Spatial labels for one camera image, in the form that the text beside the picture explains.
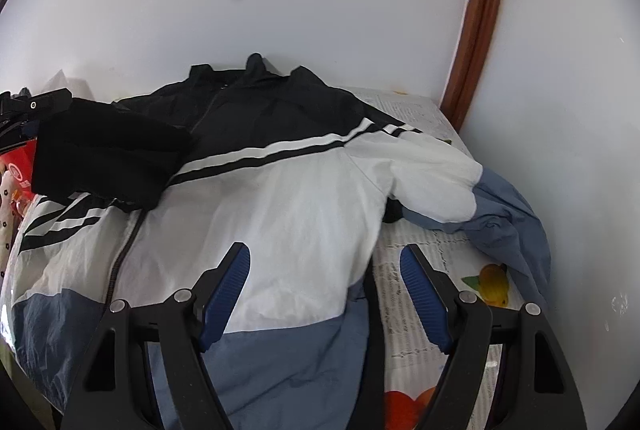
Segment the red paper shopping bag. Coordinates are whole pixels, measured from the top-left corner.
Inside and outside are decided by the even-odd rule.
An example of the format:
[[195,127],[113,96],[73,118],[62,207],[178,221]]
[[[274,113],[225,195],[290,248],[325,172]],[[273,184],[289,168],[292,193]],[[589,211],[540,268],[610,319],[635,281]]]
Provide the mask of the red paper shopping bag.
[[1,161],[11,172],[21,192],[28,199],[34,198],[32,193],[32,169],[36,152],[36,141],[28,141],[25,145],[17,147],[1,155]]

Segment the black white blue jacket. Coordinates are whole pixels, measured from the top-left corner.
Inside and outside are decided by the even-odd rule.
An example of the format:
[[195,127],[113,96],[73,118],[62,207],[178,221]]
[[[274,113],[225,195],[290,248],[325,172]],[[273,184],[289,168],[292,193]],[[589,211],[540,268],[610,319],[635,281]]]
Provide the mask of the black white blue jacket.
[[384,337],[368,271],[382,225],[463,232],[543,302],[550,249],[511,183],[307,68],[196,65],[52,142],[17,231],[1,334],[59,410],[103,313],[192,287],[234,243],[250,273],[204,362],[237,429],[379,429]]

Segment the brown wooden door frame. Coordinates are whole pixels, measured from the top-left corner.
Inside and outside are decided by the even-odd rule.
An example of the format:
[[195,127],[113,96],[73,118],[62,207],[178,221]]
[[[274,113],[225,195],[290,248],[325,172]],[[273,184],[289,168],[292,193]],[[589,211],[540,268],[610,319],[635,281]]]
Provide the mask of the brown wooden door frame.
[[501,0],[468,0],[454,62],[440,103],[454,129],[463,126],[474,98],[498,20]]

